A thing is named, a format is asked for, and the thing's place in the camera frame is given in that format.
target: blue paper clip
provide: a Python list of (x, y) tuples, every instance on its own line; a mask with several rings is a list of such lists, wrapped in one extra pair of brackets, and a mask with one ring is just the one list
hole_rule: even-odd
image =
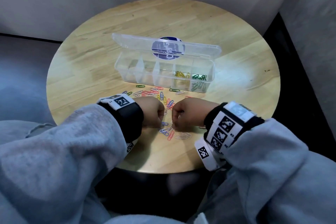
[(173, 103), (174, 103), (174, 100), (171, 100), (171, 101), (169, 102), (169, 104), (167, 105), (167, 107), (170, 107)]

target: wooden tabletop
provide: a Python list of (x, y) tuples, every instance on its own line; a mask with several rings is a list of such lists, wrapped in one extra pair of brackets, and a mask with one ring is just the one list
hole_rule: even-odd
[[(278, 64), (268, 44), (248, 23), (199, 1), (141, 0), (90, 18), (57, 50), (47, 78), (48, 104), (57, 124), (99, 97), (140, 90), (135, 83), (124, 82), (114, 69), (120, 54), (119, 45), (111, 38), (114, 32), (153, 38), (174, 36), (184, 42), (219, 45), (222, 53), (215, 61), (215, 80), (208, 91), (184, 95), (217, 103), (234, 100), (263, 118), (270, 118), (277, 106)], [(163, 92), (175, 102), (184, 98), (168, 89)], [(170, 110), (164, 121), (171, 122)], [(177, 173), (202, 167), (194, 142), (203, 133), (203, 129), (195, 128), (190, 139), (169, 141), (157, 129), (144, 129), (119, 167), (146, 173)]]

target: clear plastic organizer box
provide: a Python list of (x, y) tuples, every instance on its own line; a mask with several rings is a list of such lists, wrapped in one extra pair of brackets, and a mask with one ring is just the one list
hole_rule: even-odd
[(113, 33), (112, 38), (122, 47), (115, 68), (124, 81), (195, 92), (207, 91), (222, 51), (217, 45), (134, 35)]

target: gray sleeve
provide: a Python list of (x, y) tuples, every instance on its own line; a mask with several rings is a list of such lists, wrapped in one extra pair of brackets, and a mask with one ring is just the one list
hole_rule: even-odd
[(336, 220), (336, 163), (309, 151), (276, 120), (242, 134), (225, 158), (236, 173), (242, 209), (250, 223), (258, 223), (263, 207), (269, 223)]
[(1, 146), (0, 205), (28, 223), (78, 223), (89, 190), (125, 156), (114, 117), (88, 105), (55, 128)]

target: open lid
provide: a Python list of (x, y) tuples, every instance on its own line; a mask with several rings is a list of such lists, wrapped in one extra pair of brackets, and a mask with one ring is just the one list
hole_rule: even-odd
[(112, 34), (113, 40), (121, 47), (138, 51), (174, 56), (188, 55), (202, 59), (214, 60), (219, 57), (222, 49), (218, 45), (195, 44), (168, 39), (157, 39), (136, 35)]

